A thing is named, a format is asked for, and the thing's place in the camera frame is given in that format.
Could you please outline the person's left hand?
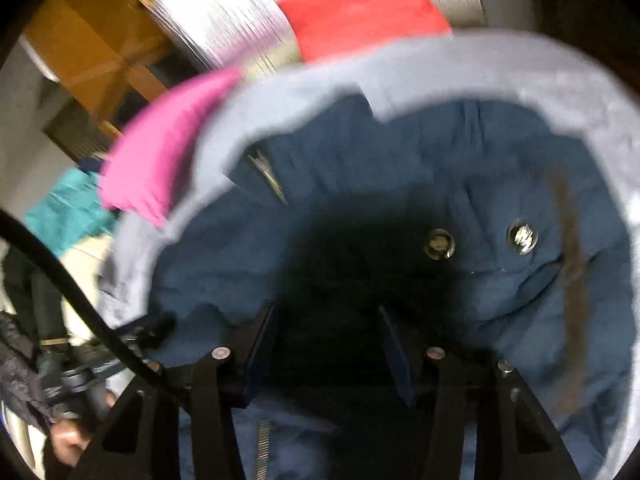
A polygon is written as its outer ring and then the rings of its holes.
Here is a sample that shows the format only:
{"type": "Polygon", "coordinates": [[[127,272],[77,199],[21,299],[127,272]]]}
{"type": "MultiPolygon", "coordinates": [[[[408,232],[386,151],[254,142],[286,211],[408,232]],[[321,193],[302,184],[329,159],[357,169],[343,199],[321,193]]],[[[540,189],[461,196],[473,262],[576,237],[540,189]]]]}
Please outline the person's left hand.
{"type": "Polygon", "coordinates": [[[55,457],[75,468],[91,441],[91,434],[77,420],[61,419],[51,427],[51,444],[55,457]]]}

